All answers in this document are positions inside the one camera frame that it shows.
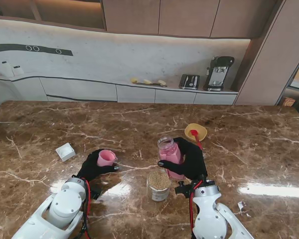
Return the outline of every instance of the grains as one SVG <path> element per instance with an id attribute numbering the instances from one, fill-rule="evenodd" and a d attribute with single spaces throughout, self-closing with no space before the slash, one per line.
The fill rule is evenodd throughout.
<path id="1" fill-rule="evenodd" d="M 162 190 L 170 186 L 170 179 L 162 170 L 151 172 L 148 177 L 148 182 L 149 185 L 156 190 Z"/>

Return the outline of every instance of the pink drink bottle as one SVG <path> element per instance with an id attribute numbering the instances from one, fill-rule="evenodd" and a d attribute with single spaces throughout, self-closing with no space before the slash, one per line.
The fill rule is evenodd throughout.
<path id="1" fill-rule="evenodd" d="M 160 160 L 167 160 L 176 164 L 183 163 L 183 157 L 180 153 L 177 143 L 174 142 L 172 137 L 164 136 L 157 142 L 159 152 L 158 157 Z M 166 170 L 167 174 L 177 180 L 184 178 L 184 175 L 179 175 L 170 170 Z"/>

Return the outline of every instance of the white wall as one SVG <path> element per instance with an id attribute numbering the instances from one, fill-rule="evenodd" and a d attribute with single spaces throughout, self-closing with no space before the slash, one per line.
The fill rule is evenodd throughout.
<path id="1" fill-rule="evenodd" d="M 233 56 L 225 87 L 229 88 L 247 39 L 194 39 L 91 32 L 0 20 L 0 43 L 40 45 L 72 50 L 74 56 L 26 51 L 0 52 L 2 61 L 20 65 L 25 73 L 129 83 L 131 77 L 177 86 L 184 73 L 203 76 L 213 56 Z"/>

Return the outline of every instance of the red cable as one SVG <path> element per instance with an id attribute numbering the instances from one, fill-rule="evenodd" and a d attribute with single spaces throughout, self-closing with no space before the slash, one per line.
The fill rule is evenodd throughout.
<path id="1" fill-rule="evenodd" d="M 198 186 L 202 183 L 203 181 L 200 180 L 197 185 L 193 188 L 193 191 L 196 190 L 196 188 L 198 188 Z M 189 218 L 190 218 L 190 229 L 191 231 L 193 231 L 194 228 L 194 220 L 193 220 L 193 196 L 194 196 L 194 192 L 190 193 L 190 197 L 189 197 Z"/>
<path id="2" fill-rule="evenodd" d="M 88 186 L 88 198 L 89 198 L 89 200 L 88 200 L 88 211 L 86 213 L 86 217 L 88 219 L 88 216 L 89 216 L 89 213 L 90 213 L 90 202 L 91 202 L 90 184 L 89 184 L 88 180 L 86 180 L 85 178 L 82 178 L 82 179 L 85 180 L 85 183 Z M 85 236 L 86 236 L 87 239 L 90 239 L 87 231 L 85 231 Z"/>

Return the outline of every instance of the brown marble surface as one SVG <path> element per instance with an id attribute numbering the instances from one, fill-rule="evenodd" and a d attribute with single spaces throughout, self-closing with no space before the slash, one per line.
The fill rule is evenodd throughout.
<path id="1" fill-rule="evenodd" d="M 8 239 L 51 192 L 76 174 L 87 155 L 113 150 L 121 169 L 95 183 L 90 234 L 96 239 L 190 238 L 188 200 L 146 195 L 157 140 L 207 127 L 209 178 L 255 237 L 299 239 L 299 115 L 293 108 L 160 104 L 6 102 L 0 106 L 0 239 Z M 71 143 L 62 162 L 55 149 Z M 241 212 L 237 203 L 243 201 Z"/>

